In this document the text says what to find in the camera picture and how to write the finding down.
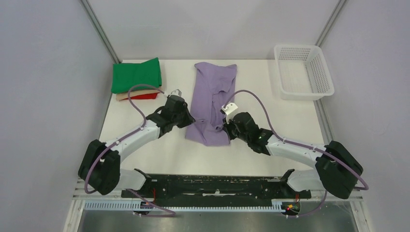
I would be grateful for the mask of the purple t-shirt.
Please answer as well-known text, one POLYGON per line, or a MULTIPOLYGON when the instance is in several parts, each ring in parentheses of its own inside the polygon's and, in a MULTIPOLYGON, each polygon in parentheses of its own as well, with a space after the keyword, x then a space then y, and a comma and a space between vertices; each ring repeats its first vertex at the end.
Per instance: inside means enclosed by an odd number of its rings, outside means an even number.
POLYGON ((235 92, 237 65, 218 66, 208 62, 194 65, 196 80, 190 114, 195 122, 187 127, 185 138, 205 146, 228 146, 221 107, 235 92))

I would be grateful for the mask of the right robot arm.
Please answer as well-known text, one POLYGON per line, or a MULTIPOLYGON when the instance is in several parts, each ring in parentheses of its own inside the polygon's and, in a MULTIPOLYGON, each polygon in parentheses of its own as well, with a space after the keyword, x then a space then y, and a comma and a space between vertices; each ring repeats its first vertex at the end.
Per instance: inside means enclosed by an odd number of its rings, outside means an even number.
POLYGON ((310 167, 305 171, 292 171, 285 181, 280 182, 279 191, 285 197, 304 190, 323 189, 335 197, 347 199, 353 190, 358 189, 356 183, 363 167, 337 141, 309 145, 280 140, 271 130, 259 128, 248 112, 223 119, 223 130, 230 140, 240 139, 256 153, 287 158, 310 167))

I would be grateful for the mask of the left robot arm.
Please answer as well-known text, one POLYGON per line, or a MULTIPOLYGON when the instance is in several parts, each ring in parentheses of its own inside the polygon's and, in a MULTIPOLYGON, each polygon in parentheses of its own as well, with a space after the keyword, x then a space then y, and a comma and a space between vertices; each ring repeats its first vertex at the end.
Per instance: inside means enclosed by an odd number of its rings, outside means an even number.
POLYGON ((145 144, 161 138, 173 127, 184 128, 195 122, 188 104, 178 95, 169 95, 164 106, 144 117, 141 125, 125 135, 89 143, 78 170, 85 181, 85 192, 107 195, 114 189, 132 189, 140 197, 152 191, 150 177, 139 169, 121 169, 121 163, 145 144))

